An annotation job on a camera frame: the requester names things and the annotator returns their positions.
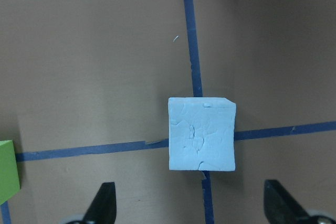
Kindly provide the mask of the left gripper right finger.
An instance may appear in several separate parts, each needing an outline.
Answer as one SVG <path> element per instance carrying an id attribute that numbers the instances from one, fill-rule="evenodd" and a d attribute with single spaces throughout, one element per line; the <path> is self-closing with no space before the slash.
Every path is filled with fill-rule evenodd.
<path id="1" fill-rule="evenodd" d="M 271 224 L 335 223 L 322 214 L 309 214 L 275 179 L 264 182 L 264 214 Z"/>

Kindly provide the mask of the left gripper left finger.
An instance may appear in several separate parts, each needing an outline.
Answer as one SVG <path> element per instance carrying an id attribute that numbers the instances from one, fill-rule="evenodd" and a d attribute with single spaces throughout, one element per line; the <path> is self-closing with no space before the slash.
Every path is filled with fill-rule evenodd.
<path id="1" fill-rule="evenodd" d="M 114 182 L 102 183 L 82 223 L 115 223 L 117 217 L 116 189 Z"/>

